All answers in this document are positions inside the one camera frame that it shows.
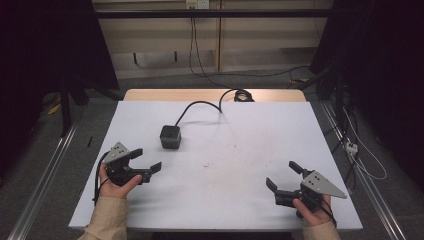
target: table surface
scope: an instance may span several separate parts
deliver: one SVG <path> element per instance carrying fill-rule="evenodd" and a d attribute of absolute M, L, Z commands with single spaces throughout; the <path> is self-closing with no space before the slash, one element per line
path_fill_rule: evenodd
<path fill-rule="evenodd" d="M 306 102 L 297 89 L 246 89 L 256 102 Z M 226 89 L 130 89 L 124 101 L 219 101 Z M 234 92 L 223 101 L 233 101 Z"/>
<path fill-rule="evenodd" d="M 164 97 L 168 99 L 171 93 L 186 90 L 154 92 L 161 91 L 167 92 Z M 202 90 L 203 97 L 203 91 L 216 94 L 213 99 L 225 92 Z M 347 193 L 313 110 L 304 100 L 225 102 L 222 114 L 206 104 L 193 105 L 180 122 L 182 141 L 175 151 L 161 147 L 159 134 L 162 126 L 172 125 L 190 103 L 185 101 L 188 96 L 179 101 L 129 101 L 134 99 L 135 90 L 130 92 L 126 101 L 118 104 L 97 161 L 120 141 L 130 150 L 144 150 L 143 156 L 130 162 L 131 167 L 148 168 L 162 161 L 162 170 L 128 196 L 129 228 L 243 232 L 301 229 L 303 221 L 295 210 L 275 205 L 274 195 L 265 185 L 269 177 L 281 190 L 299 189 L 301 176 L 288 167 L 289 161 L 319 171 Z M 262 99 L 251 92 L 253 98 Z M 275 93 L 297 91 L 259 92 L 266 99 Z M 96 165 L 69 224 L 71 228 L 82 229 L 90 220 Z M 332 206 L 340 230 L 362 228 L 349 196 L 333 198 Z"/>

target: hand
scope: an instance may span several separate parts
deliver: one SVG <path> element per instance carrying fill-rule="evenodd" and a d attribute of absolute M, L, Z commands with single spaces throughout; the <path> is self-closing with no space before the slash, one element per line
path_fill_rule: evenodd
<path fill-rule="evenodd" d="M 102 164 L 100 166 L 99 176 L 100 176 L 101 183 L 106 181 L 100 188 L 100 196 L 115 197 L 115 198 L 126 198 L 128 193 L 133 188 L 135 188 L 135 186 L 137 186 L 142 179 L 141 175 L 137 175 L 137 176 L 134 176 L 129 182 L 127 182 L 122 187 L 115 185 L 108 179 L 105 164 Z"/>
<path fill-rule="evenodd" d="M 329 206 L 331 206 L 331 197 L 329 195 L 323 195 L 323 199 L 325 202 L 328 203 L 328 205 L 324 201 L 322 201 L 321 206 L 330 212 Z M 293 204 L 297 208 L 297 210 L 300 212 L 300 214 L 302 214 L 303 218 L 306 221 L 306 225 L 308 227 L 314 227 L 314 226 L 321 225 L 323 223 L 331 221 L 330 216 L 328 216 L 321 209 L 312 213 L 305 206 L 305 204 L 303 204 L 303 202 L 300 201 L 299 199 L 294 199 Z"/>

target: wire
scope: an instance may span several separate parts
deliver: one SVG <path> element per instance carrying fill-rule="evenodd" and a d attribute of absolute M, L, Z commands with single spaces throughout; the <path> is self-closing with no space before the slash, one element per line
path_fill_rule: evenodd
<path fill-rule="evenodd" d="M 357 137 L 359 143 L 361 143 L 361 145 L 374 157 L 374 159 L 377 161 L 377 163 L 381 166 L 381 168 L 384 171 L 384 176 L 383 177 L 376 177 L 374 175 L 372 175 L 371 173 L 369 173 L 364 166 L 362 166 L 361 164 L 358 163 L 358 161 L 352 156 L 352 154 L 350 154 L 352 156 L 352 159 L 354 162 L 356 162 L 356 164 L 358 165 L 358 167 L 364 171 L 368 176 L 370 176 L 371 178 L 374 178 L 376 180 L 384 180 L 387 177 L 387 171 L 384 168 L 383 164 L 381 164 L 380 160 L 378 160 L 378 158 L 365 146 L 365 144 L 361 141 L 361 139 L 359 138 L 359 136 L 356 134 L 355 129 L 353 129 L 353 124 L 350 121 L 349 115 L 347 114 L 346 110 L 343 108 L 344 113 L 346 114 L 347 120 L 349 121 L 350 126 L 352 127 L 353 130 L 353 134 Z"/>
<path fill-rule="evenodd" d="M 106 183 L 109 179 L 110 179 L 110 178 L 107 178 L 106 180 L 104 180 L 104 181 L 100 184 L 100 186 L 99 186 L 99 192 L 100 192 L 100 188 L 102 188 L 103 184 L 105 184 L 105 183 Z"/>
<path fill-rule="evenodd" d="M 314 3 L 314 10 L 316 8 L 316 0 L 313 1 Z M 318 36 L 318 40 L 321 39 L 321 34 L 319 34 L 319 30 L 318 30 L 318 25 L 317 25 L 317 18 L 314 18 L 314 22 L 315 22 L 315 30 L 317 31 L 317 36 Z"/>
<path fill-rule="evenodd" d="M 339 127 L 339 125 L 336 125 L 336 126 L 334 126 L 333 128 L 331 128 L 331 129 L 328 129 L 327 131 L 325 131 L 325 132 L 323 132 L 322 134 L 324 135 L 324 136 L 327 136 L 328 134 L 330 134 L 332 131 L 334 131 L 336 128 L 338 128 Z"/>
<path fill-rule="evenodd" d="M 341 145 L 341 143 L 342 143 L 343 141 L 342 140 L 340 140 L 338 143 L 337 143 L 337 145 L 333 148 L 333 150 L 331 150 L 331 154 L 334 154 L 334 152 L 336 151 L 336 149 Z"/>
<path fill-rule="evenodd" d="M 193 106 L 194 104 L 198 104 L 198 103 L 204 103 L 204 104 L 208 104 L 214 108 L 216 108 L 220 113 L 222 113 L 222 100 L 224 99 L 224 96 L 227 95 L 227 93 L 232 92 L 232 91 L 237 91 L 236 92 L 236 96 L 234 97 L 234 101 L 235 102 L 254 102 L 255 100 L 253 100 L 252 98 L 252 94 L 244 89 L 230 89 L 228 91 L 226 91 L 224 94 L 222 94 L 221 98 L 219 99 L 219 106 L 216 106 L 215 104 L 211 103 L 211 102 L 207 102 L 207 101 L 195 101 L 190 103 L 186 109 L 184 110 L 184 112 L 181 114 L 180 118 L 178 118 L 177 122 L 175 123 L 175 126 L 178 126 L 178 123 L 180 123 L 181 119 L 184 117 L 184 115 L 186 114 L 187 110 Z"/>
<path fill-rule="evenodd" d="M 192 52 L 193 52 L 193 42 L 196 46 L 197 59 L 198 59 L 200 69 L 201 69 L 203 74 L 198 74 L 198 73 L 194 72 L 193 67 L 191 65 L 191 55 L 192 55 Z M 212 76 L 272 77 L 272 76 L 282 75 L 282 74 L 285 74 L 285 73 L 291 74 L 291 72 L 293 70 L 300 69 L 300 68 L 309 68 L 309 66 L 297 66 L 297 67 L 293 67 L 289 70 L 285 70 L 285 71 L 278 72 L 278 73 L 259 74 L 259 75 L 243 74 L 243 73 L 211 73 L 211 74 L 206 74 L 206 72 L 203 69 L 202 62 L 200 61 L 199 46 L 198 46 L 198 43 L 197 43 L 196 20 L 194 18 L 191 18 L 191 44 L 190 44 L 190 54 L 189 54 L 189 65 L 190 65 L 190 71 L 193 73 L 193 75 L 198 76 L 198 77 L 206 77 L 211 83 L 216 84 L 216 85 L 221 86 L 221 87 L 225 87 L 225 88 L 230 88 L 230 87 L 225 86 L 223 84 L 216 83 L 216 82 L 212 81 L 212 79 L 210 79 L 209 77 L 212 77 Z"/>
<path fill-rule="evenodd" d="M 184 110 L 183 114 L 181 114 L 180 118 L 178 118 L 177 122 L 175 123 L 175 126 L 178 126 L 178 123 L 180 123 L 181 119 L 184 117 L 184 115 L 185 115 L 185 113 L 187 112 L 187 110 L 188 110 L 191 106 L 193 106 L 194 104 L 198 104 L 198 103 L 205 103 L 205 104 L 211 105 L 212 107 L 214 107 L 214 108 L 218 109 L 218 111 L 219 111 L 220 113 L 222 113 L 222 110 L 221 110 L 219 107 L 217 107 L 215 104 L 213 104 L 213 103 L 206 102 L 206 101 L 196 101 L 196 102 L 192 102 L 192 103 L 190 103 L 190 104 L 186 107 L 186 109 Z"/>
<path fill-rule="evenodd" d="M 334 226 L 337 227 L 337 221 L 334 218 L 333 210 L 331 210 L 330 204 L 328 204 L 324 199 L 322 200 L 328 206 L 329 210 L 327 210 L 321 204 L 317 203 L 315 199 L 309 197 L 308 194 L 302 194 L 302 197 L 306 197 L 309 201 L 314 203 L 321 211 L 327 214 L 330 217 L 331 221 L 333 222 Z"/>
<path fill-rule="evenodd" d="M 292 76 L 291 76 L 291 71 L 289 71 L 289 85 L 287 86 L 287 89 L 290 89 L 290 87 L 291 87 L 291 84 L 292 84 L 292 82 L 293 82 L 293 78 L 292 78 Z"/>
<path fill-rule="evenodd" d="M 103 156 L 100 158 L 99 162 L 97 163 L 97 169 L 96 169 L 96 177 L 94 178 L 94 205 L 96 205 L 97 200 L 99 199 L 99 195 L 100 195 L 100 187 L 101 185 L 103 185 L 103 183 L 100 185 L 100 187 L 98 187 L 99 182 L 98 182 L 98 178 L 99 178 L 99 171 L 100 171 L 100 166 L 102 165 L 103 159 L 106 157 L 106 155 L 109 153 L 106 152 L 105 154 L 103 154 Z"/>
<path fill-rule="evenodd" d="M 346 154 L 347 159 L 349 160 L 349 153 L 347 151 L 345 151 L 345 154 Z M 356 153 L 355 160 L 357 160 L 358 155 L 359 155 L 359 152 Z M 346 176 L 345 176 L 345 178 L 343 180 L 343 182 L 345 184 L 347 184 L 347 181 L 349 180 L 350 174 L 352 173 L 352 175 L 353 175 L 353 186 L 352 186 L 352 190 L 355 190 L 355 188 L 356 188 L 356 173 L 355 173 L 355 171 L 353 171 L 353 167 L 355 166 L 356 162 L 357 161 L 353 161 L 353 162 L 350 162 L 349 161 L 349 171 L 348 171 L 348 173 L 346 174 Z"/>

